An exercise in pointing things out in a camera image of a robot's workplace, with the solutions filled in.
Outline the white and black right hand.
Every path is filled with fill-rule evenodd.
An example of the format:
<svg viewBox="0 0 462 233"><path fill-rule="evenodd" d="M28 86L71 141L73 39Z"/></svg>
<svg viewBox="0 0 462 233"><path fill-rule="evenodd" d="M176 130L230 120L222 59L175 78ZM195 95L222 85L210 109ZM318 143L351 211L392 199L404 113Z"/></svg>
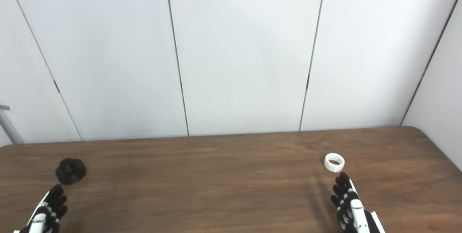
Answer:
<svg viewBox="0 0 462 233"><path fill-rule="evenodd" d="M384 233L376 212L365 209L350 177L341 172L335 179L331 202L344 233Z"/></svg>

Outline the white and black left hand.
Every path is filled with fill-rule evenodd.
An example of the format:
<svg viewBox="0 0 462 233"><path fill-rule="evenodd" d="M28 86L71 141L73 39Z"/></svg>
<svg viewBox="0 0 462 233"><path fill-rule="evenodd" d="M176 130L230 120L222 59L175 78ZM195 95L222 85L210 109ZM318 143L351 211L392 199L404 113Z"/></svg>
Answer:
<svg viewBox="0 0 462 233"><path fill-rule="evenodd" d="M26 226L14 233L59 233L62 217L68 208L61 184L52 187L33 211Z"/></svg>

